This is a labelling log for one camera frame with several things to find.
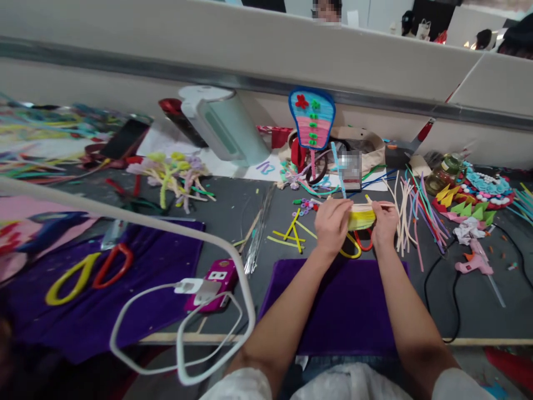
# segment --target yellow scissor handle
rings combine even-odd
[[[354,244],[355,248],[357,249],[357,253],[354,254],[353,256],[351,256],[351,255],[347,254],[347,253],[346,253],[344,250],[342,250],[342,249],[340,250],[340,253],[341,253],[344,257],[346,257],[346,258],[351,258],[351,259],[356,259],[356,258],[361,257],[361,253],[362,253],[361,246],[359,246],[359,244],[357,243],[357,241],[356,241],[352,236],[350,236],[349,233],[346,234],[346,237],[347,237],[348,239],[350,239],[350,241]]]
[[[93,265],[96,262],[97,258],[100,256],[100,254],[102,253],[89,254],[88,256],[86,256],[86,258],[81,260],[74,267],[66,271],[65,274],[63,274],[61,278],[59,278],[48,290],[48,293],[44,298],[46,304],[48,304],[49,306],[61,306],[62,304],[68,303],[70,300],[76,297],[82,291],[83,287],[89,280],[90,272],[93,269]],[[81,268],[82,272],[78,278],[78,282],[76,282],[76,286],[74,286],[72,291],[66,297],[58,299],[57,293],[59,292],[59,289],[61,288],[63,283],[65,283],[68,278],[74,275],[76,271]]]

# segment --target glass jar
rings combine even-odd
[[[445,154],[443,161],[425,179],[424,183],[427,192],[435,196],[447,185],[450,185],[450,188],[452,188],[456,184],[464,182],[464,177],[461,182],[457,181],[459,173],[462,171],[465,174],[466,172],[464,171],[464,160],[464,157],[457,153]]]

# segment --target pink glue gun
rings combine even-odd
[[[472,254],[465,253],[468,262],[456,263],[455,269],[462,273],[469,273],[479,269],[483,275],[492,275],[494,271],[489,266],[489,259],[477,239],[473,238],[470,241],[470,248],[472,249]]]

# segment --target pink power bank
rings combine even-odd
[[[220,282],[221,286],[218,293],[230,292],[235,287],[238,279],[237,269],[232,259],[216,260],[211,266],[209,272],[204,279],[208,281]],[[222,296],[216,298],[209,304],[202,307],[200,313],[211,313],[222,310],[228,304],[229,297]],[[187,300],[184,309],[186,311],[194,311],[201,304],[202,300],[197,299],[196,294],[193,294]]]

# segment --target gray table surface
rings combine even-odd
[[[134,178],[132,175],[115,170],[102,171],[93,177],[88,177],[81,185],[60,185],[61,190],[71,193],[84,193],[87,198],[92,198],[101,202],[119,205],[118,199],[110,186],[104,184],[107,177],[112,177],[120,182],[126,189],[132,189]],[[227,241],[236,242],[246,235],[252,221],[260,208],[267,190],[271,187],[271,182],[250,181],[244,179],[230,179],[221,177],[210,177],[203,181],[207,190],[216,194],[216,202],[194,202],[194,208],[190,215],[186,215],[183,209],[173,207],[170,216],[195,218],[206,224],[206,232],[220,236]],[[358,193],[352,199],[356,203],[364,203],[364,194],[367,193],[372,200],[391,201],[389,192],[364,191]],[[158,201],[159,188],[151,188],[143,182],[142,196]],[[275,189],[268,215],[264,227],[263,239],[260,244],[257,267],[255,272],[249,277],[249,285],[252,292],[256,313],[259,312],[263,299],[268,289],[271,278],[272,267],[279,259],[305,258],[314,244],[314,238],[309,236],[303,229],[298,229],[299,235],[305,239],[306,249],[300,255],[296,248],[274,243],[266,239],[271,235],[272,230],[285,232],[291,222],[291,214],[298,207],[292,201],[299,198],[309,198],[303,190],[293,191],[290,188],[284,190]],[[448,229],[457,226],[443,217]],[[300,217],[305,226],[314,231],[314,212]],[[509,211],[499,211],[496,214],[495,223],[508,231],[512,238],[521,248],[524,257],[526,270],[531,268],[533,248],[533,229],[523,219]],[[100,223],[91,233],[100,233],[106,226]],[[410,253],[406,253],[403,260],[409,264],[411,281],[423,299],[423,285],[427,271],[431,265],[440,257],[439,250],[433,241],[433,237],[428,227],[420,220],[418,235],[420,240],[421,254],[426,272],[421,272],[420,263],[416,249],[411,248]],[[472,339],[498,339],[493,343],[509,343],[503,339],[533,339],[533,291],[529,288],[522,273],[518,270],[508,271],[507,267],[514,261],[519,262],[519,255],[510,242],[502,239],[502,233],[495,229],[492,236],[482,240],[485,249],[492,246],[494,254],[487,251],[490,264],[494,269],[494,280],[506,302],[507,307],[502,308],[498,302],[488,278],[479,272],[473,272],[462,276],[457,284],[457,300],[461,313],[460,338]],[[450,337],[457,324],[457,315],[452,301],[452,284],[455,278],[454,265],[457,261],[465,261],[463,253],[469,252],[465,246],[452,247],[446,259],[441,260],[432,273],[428,281],[428,296],[431,304],[431,312],[436,325],[443,337]],[[197,276],[203,277],[207,273],[213,261],[227,258],[228,255],[220,248],[205,243],[200,256]],[[374,259],[374,253],[363,252],[361,259]],[[244,306],[242,293],[237,286],[236,297],[240,304]],[[200,323],[203,322],[202,334],[226,334],[238,318],[238,311],[230,303],[228,309],[220,314],[211,314],[205,321],[203,317],[198,317],[192,321],[186,329],[187,332],[196,332]],[[246,318],[240,323],[237,332],[243,333],[247,325]],[[173,324],[163,330],[162,333],[176,332],[178,324]],[[148,342],[158,342],[159,340],[148,340]]]

